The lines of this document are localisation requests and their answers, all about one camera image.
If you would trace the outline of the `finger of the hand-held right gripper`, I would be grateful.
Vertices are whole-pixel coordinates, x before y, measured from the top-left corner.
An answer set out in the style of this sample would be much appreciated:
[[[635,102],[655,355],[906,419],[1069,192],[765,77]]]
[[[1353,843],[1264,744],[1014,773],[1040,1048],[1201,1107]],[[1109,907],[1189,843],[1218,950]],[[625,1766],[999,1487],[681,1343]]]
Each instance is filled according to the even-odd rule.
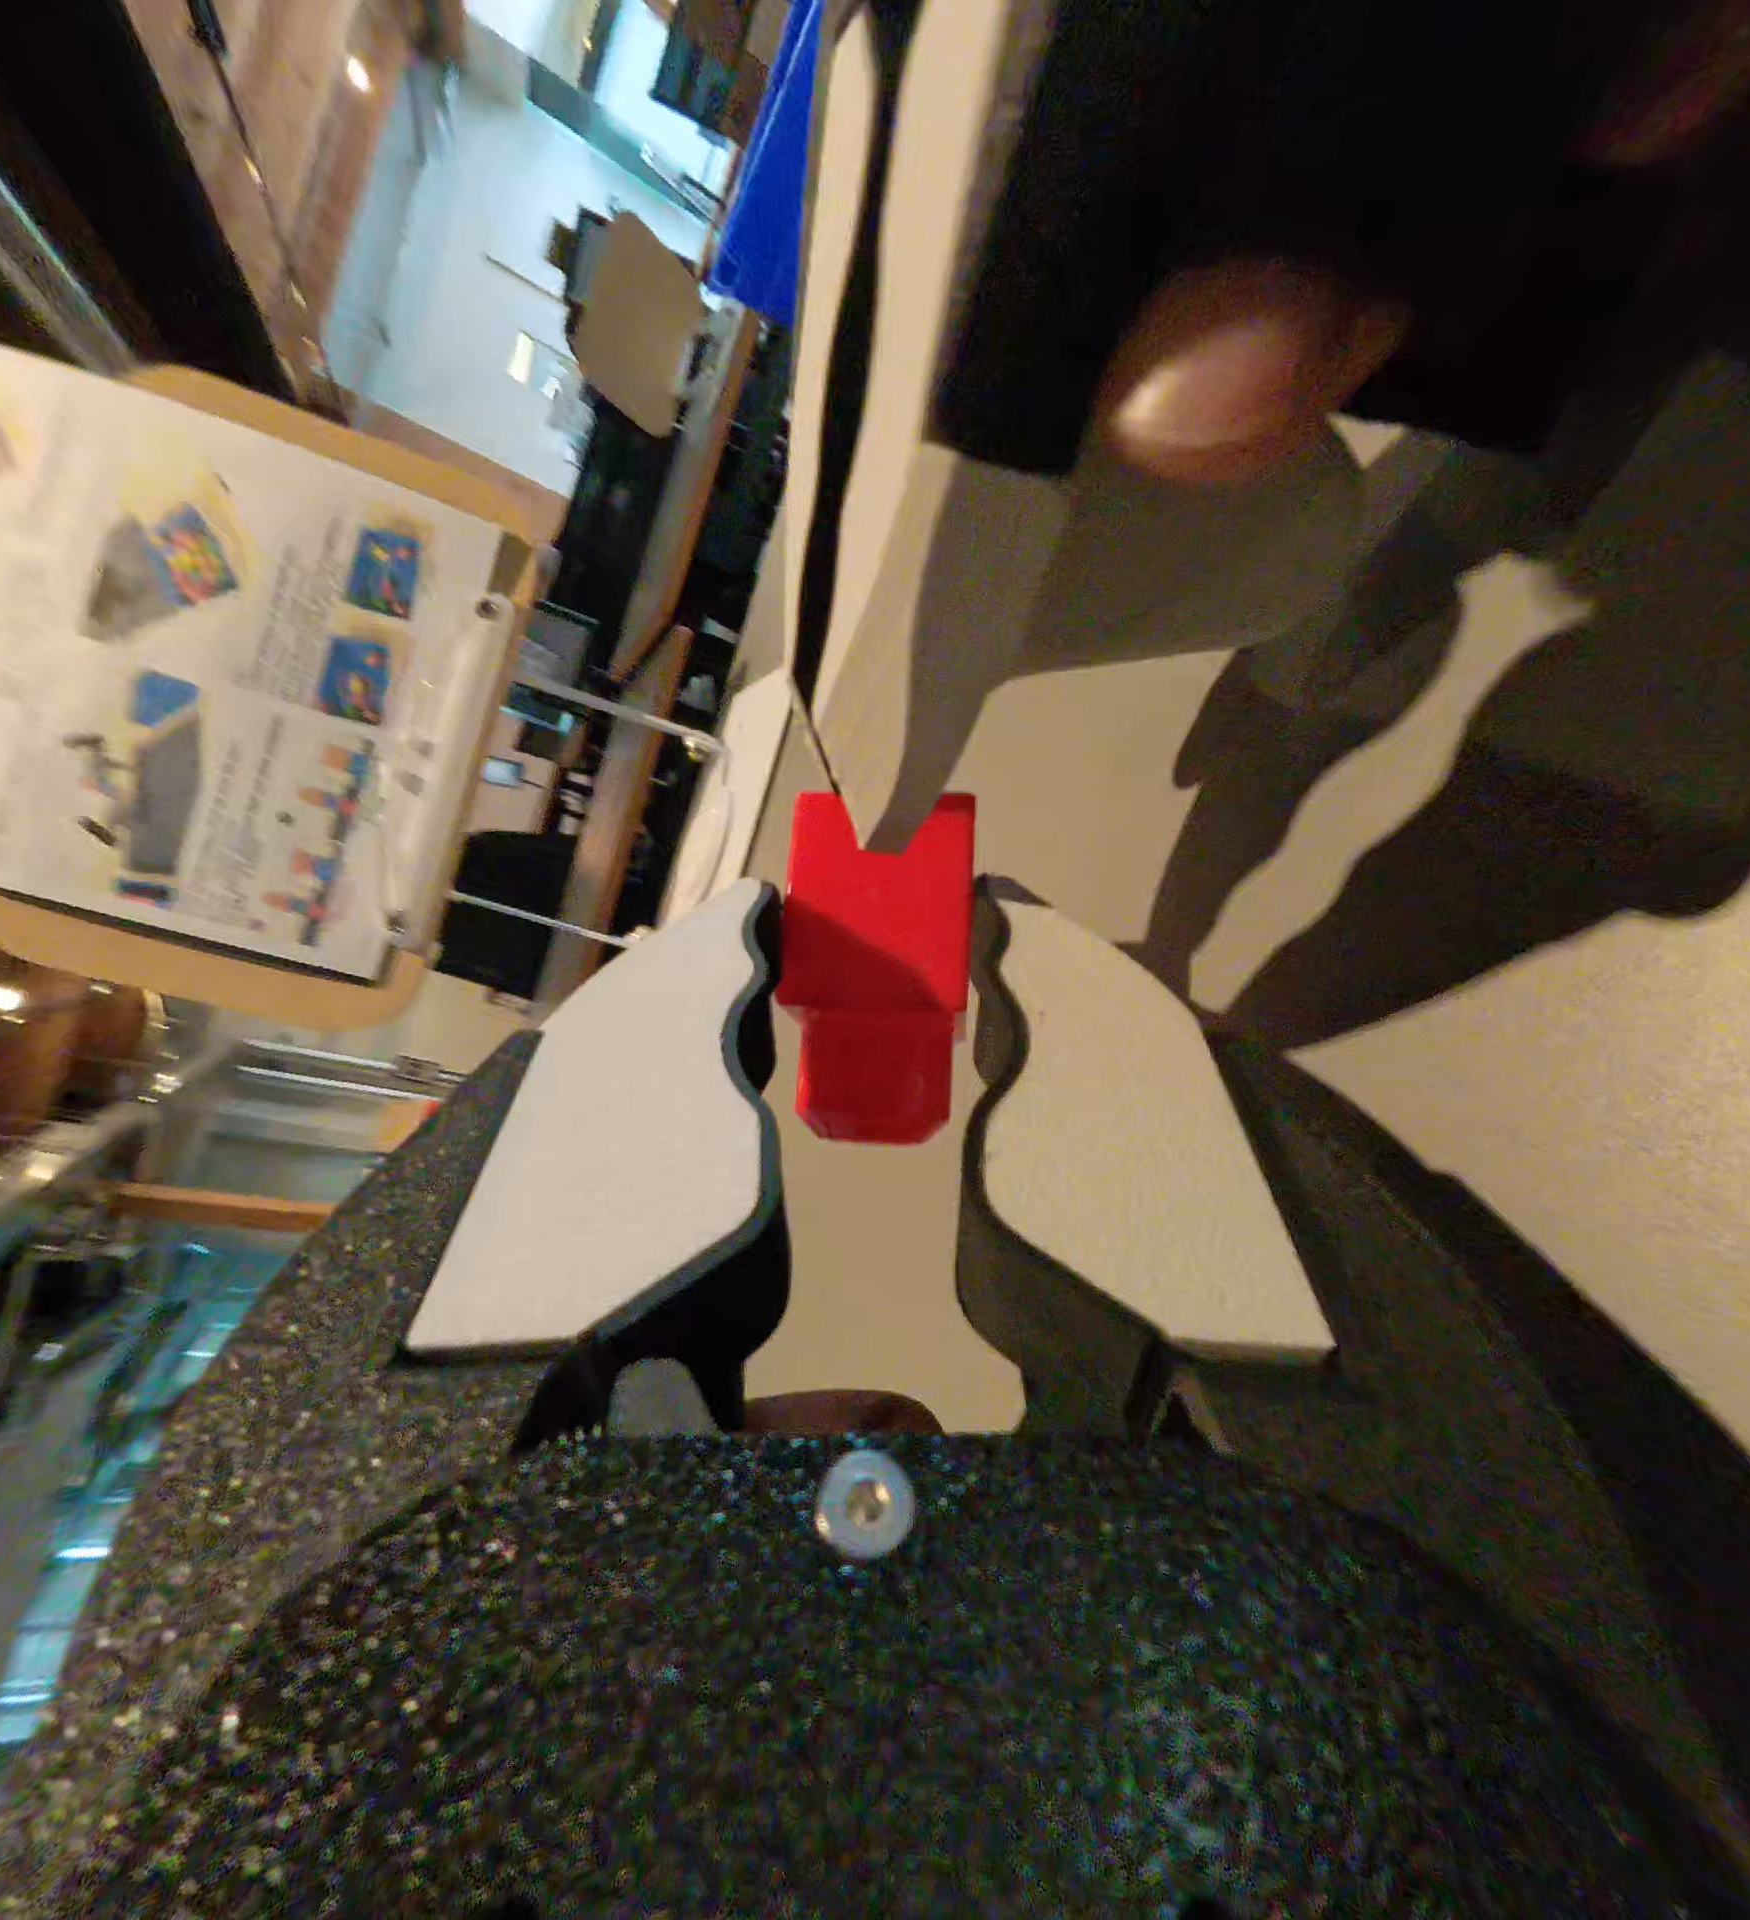
[[[1104,450],[1064,476],[977,460],[966,509],[1021,544],[993,691],[1062,673],[1245,650],[1336,610],[1451,446],[1389,428],[1358,458],[1336,427],[1258,478],[1178,488]]]
[[[948,790],[1067,517],[1066,481],[942,445],[850,466],[811,733],[862,851],[903,853]]]

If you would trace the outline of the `white document stand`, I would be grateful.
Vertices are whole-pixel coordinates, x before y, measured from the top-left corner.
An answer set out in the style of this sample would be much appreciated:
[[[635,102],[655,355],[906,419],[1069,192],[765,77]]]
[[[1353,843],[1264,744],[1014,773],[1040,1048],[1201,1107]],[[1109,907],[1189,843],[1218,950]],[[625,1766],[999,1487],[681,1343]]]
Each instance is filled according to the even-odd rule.
[[[748,860],[790,718],[742,635],[674,623],[625,673],[529,614],[447,854],[430,973],[552,1007]]]

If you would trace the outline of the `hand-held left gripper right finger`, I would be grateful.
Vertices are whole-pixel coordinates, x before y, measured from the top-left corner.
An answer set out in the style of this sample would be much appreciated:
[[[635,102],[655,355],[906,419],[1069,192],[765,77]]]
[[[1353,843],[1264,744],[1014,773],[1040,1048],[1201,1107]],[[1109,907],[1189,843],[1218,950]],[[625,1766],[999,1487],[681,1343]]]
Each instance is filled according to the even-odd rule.
[[[1020,1427],[1144,1437],[1211,1375],[1321,1381],[1338,1339],[1194,1011],[1003,876],[970,962],[954,1285]]]

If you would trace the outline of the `red mega block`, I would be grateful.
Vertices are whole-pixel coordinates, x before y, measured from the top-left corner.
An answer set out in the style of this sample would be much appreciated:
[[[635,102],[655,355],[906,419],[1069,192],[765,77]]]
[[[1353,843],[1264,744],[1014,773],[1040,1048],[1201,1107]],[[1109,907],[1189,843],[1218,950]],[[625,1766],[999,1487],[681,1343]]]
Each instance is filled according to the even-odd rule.
[[[914,1147],[950,1118],[975,824],[975,800],[950,793],[884,854],[833,793],[794,803],[774,998],[798,1031],[794,1110],[821,1140]]]

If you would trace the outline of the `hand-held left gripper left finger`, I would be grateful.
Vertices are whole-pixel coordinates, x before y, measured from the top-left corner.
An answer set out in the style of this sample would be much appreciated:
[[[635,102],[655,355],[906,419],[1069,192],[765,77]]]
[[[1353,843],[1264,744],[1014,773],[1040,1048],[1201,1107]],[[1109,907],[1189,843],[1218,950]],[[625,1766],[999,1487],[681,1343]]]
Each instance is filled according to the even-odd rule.
[[[529,1432],[607,1425],[635,1375],[744,1434],[746,1369],[791,1298],[779,950],[777,890],[742,879],[546,1018],[401,1356],[541,1364]]]

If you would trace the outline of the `person's right hand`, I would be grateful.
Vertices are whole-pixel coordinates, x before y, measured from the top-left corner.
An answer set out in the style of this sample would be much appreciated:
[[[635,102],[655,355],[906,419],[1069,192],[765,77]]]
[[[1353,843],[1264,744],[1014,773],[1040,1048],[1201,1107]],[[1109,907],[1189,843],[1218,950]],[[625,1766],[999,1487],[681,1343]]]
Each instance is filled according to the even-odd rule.
[[[1409,333],[1395,300],[1283,259],[1184,268],[1138,306],[1101,372],[1098,443],[1184,488],[1280,466]]]

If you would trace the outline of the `blue plastic bin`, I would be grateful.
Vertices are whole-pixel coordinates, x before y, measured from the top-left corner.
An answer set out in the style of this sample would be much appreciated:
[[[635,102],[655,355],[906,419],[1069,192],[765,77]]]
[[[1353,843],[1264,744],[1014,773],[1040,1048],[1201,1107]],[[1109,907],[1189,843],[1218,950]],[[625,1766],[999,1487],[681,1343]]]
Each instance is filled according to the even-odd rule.
[[[764,324],[795,324],[824,4],[794,2],[703,278]]]

